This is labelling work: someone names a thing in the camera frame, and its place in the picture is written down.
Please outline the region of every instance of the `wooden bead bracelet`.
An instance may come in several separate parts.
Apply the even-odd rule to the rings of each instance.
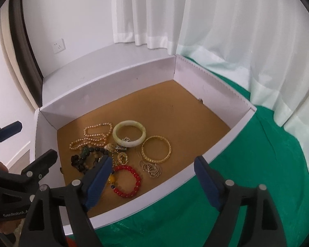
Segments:
[[[102,153],[103,155],[109,155],[109,152],[102,147],[88,147],[84,146],[80,155],[71,156],[71,165],[75,167],[79,172],[86,174],[89,170],[88,165],[86,164],[86,159],[90,155],[90,153],[94,153],[95,161],[94,166],[99,162],[98,153]]]
[[[135,183],[135,187],[133,189],[132,192],[130,193],[124,193],[122,192],[121,190],[119,190],[115,185],[115,181],[116,181],[116,178],[114,177],[114,173],[117,172],[117,171],[120,171],[120,170],[127,170],[129,172],[132,173],[132,175],[135,177],[136,179],[136,183]],[[132,198],[136,195],[136,193],[139,191],[140,189],[140,186],[141,186],[141,178],[139,176],[139,174],[132,168],[132,166],[127,166],[127,165],[118,165],[114,168],[114,170],[112,171],[111,175],[109,176],[109,179],[108,179],[110,185],[111,185],[111,188],[113,189],[113,191],[115,193],[117,193],[119,196],[123,197],[123,198]]]

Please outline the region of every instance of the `electrical outlet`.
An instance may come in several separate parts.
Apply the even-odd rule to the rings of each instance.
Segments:
[[[63,39],[59,39],[56,42],[53,42],[52,47],[53,47],[54,54],[59,53],[66,49]]]

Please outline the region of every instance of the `yellow bead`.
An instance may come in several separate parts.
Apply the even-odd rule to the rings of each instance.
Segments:
[[[116,178],[114,177],[114,175],[110,175],[108,181],[109,183],[114,183],[116,182]]]

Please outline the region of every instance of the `gold bracelet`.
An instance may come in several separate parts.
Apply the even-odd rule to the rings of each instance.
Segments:
[[[153,160],[153,159],[150,159],[150,158],[149,158],[147,155],[145,155],[145,153],[144,153],[144,144],[145,144],[149,139],[152,139],[152,138],[158,138],[158,139],[160,139],[160,140],[164,140],[164,141],[167,143],[167,145],[169,146],[169,152],[168,152],[167,156],[166,156],[165,158],[163,158],[162,160]],[[142,144],[142,148],[141,148],[141,154],[142,154],[143,159],[146,160],[147,162],[150,162],[150,163],[156,163],[156,164],[162,163],[162,162],[166,161],[166,160],[170,157],[171,153],[172,153],[171,144],[169,143],[169,141],[168,141],[165,137],[162,137],[162,136],[152,136],[152,137],[147,138],[147,139],[144,141],[144,143]]]

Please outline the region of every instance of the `blue gripper pad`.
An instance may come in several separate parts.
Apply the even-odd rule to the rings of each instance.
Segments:
[[[218,171],[209,167],[203,156],[195,158],[193,167],[208,201],[218,211],[221,211],[225,204],[225,198],[223,196],[225,191],[223,183],[225,179]]]
[[[88,211],[97,204],[111,172],[112,158],[105,155],[101,158],[100,162],[84,176],[82,180],[82,191],[86,194],[86,198],[83,205]]]
[[[6,140],[9,137],[19,133],[22,130],[22,124],[16,121],[6,127],[0,129],[0,142]]]

